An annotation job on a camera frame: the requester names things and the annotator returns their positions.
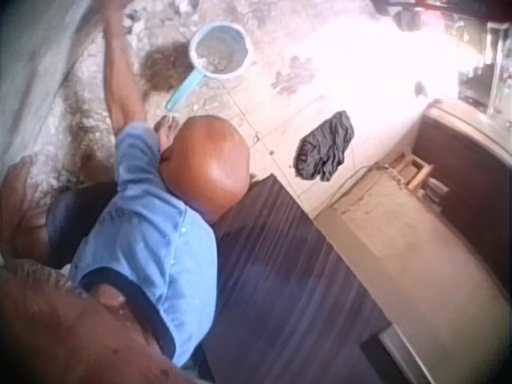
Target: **blue handle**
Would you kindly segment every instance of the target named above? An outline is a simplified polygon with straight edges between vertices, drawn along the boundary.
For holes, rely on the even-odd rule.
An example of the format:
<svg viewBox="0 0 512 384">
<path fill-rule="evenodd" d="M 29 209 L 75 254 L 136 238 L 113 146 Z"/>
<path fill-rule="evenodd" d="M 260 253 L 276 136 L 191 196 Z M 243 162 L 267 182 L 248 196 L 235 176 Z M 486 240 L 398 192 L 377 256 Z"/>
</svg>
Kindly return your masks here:
<svg viewBox="0 0 512 384">
<path fill-rule="evenodd" d="M 194 69 L 191 74 L 189 74 L 188 78 L 176 89 L 175 92 L 170 96 L 169 100 L 166 102 L 166 109 L 169 112 L 174 112 L 176 107 L 180 102 L 185 100 L 190 92 L 196 87 L 197 84 L 204 77 L 203 72 L 198 69 Z"/>
</svg>

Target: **dark shorts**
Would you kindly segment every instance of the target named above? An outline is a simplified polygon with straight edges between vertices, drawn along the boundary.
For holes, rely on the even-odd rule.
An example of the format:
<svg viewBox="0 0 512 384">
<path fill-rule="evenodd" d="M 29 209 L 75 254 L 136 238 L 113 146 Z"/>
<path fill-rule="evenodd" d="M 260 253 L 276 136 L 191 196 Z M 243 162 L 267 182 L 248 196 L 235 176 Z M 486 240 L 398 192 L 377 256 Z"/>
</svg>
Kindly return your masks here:
<svg viewBox="0 0 512 384">
<path fill-rule="evenodd" d="M 115 182 L 98 182 L 55 199 L 46 217 L 50 266 L 60 269 L 71 262 L 80 243 L 117 192 Z"/>
</svg>

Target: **skin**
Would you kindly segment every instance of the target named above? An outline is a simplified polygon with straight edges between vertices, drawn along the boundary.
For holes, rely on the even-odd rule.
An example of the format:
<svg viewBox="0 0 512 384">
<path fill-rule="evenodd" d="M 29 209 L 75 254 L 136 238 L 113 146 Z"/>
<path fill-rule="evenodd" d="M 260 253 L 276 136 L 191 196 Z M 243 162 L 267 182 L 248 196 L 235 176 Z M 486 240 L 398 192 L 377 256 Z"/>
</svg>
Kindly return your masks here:
<svg viewBox="0 0 512 384">
<path fill-rule="evenodd" d="M 106 104 L 115 137 L 129 122 L 146 120 L 124 41 L 122 10 L 127 3 L 100 3 Z M 175 118 L 164 116 L 154 129 L 162 153 L 159 171 L 167 189 L 205 220 L 215 220 L 242 198 L 249 185 L 249 148 L 228 121 L 202 116 L 188 119 L 178 129 Z M 2 185 L 0 245 L 8 259 L 45 264 L 48 209 L 31 207 L 36 191 L 27 182 L 31 165 L 30 157 L 23 158 L 9 169 Z M 112 177 L 94 154 L 82 172 L 91 182 Z M 80 297 L 43 279 L 33 284 L 19 276 L 0 276 L 2 345 L 10 346 L 10 354 L 30 367 L 37 382 L 189 382 L 160 354 L 143 314 L 133 312 L 120 292 L 102 284 L 89 294 Z"/>
</svg>

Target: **light blue short-sleeve shirt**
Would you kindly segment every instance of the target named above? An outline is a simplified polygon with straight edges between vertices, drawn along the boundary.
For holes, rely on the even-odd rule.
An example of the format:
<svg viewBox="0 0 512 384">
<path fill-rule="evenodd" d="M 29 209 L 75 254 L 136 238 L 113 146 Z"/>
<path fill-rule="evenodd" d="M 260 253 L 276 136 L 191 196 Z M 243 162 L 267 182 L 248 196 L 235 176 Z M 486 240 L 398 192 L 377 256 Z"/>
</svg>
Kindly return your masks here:
<svg viewBox="0 0 512 384">
<path fill-rule="evenodd" d="M 74 284 L 108 284 L 181 366 L 206 335 L 217 294 L 217 247 L 202 217 L 164 186 L 158 137 L 131 123 L 116 141 L 118 194 L 78 248 Z"/>
</svg>

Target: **gray wall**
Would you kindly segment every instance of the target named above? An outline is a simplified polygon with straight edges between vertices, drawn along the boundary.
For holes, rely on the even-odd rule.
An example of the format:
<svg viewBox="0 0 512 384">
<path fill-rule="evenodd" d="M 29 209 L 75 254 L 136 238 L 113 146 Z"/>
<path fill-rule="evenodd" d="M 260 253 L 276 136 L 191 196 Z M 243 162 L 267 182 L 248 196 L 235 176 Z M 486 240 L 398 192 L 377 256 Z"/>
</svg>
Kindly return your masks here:
<svg viewBox="0 0 512 384">
<path fill-rule="evenodd" d="M 34 148 L 90 0 L 17 0 L 0 16 L 0 177 Z"/>
</svg>

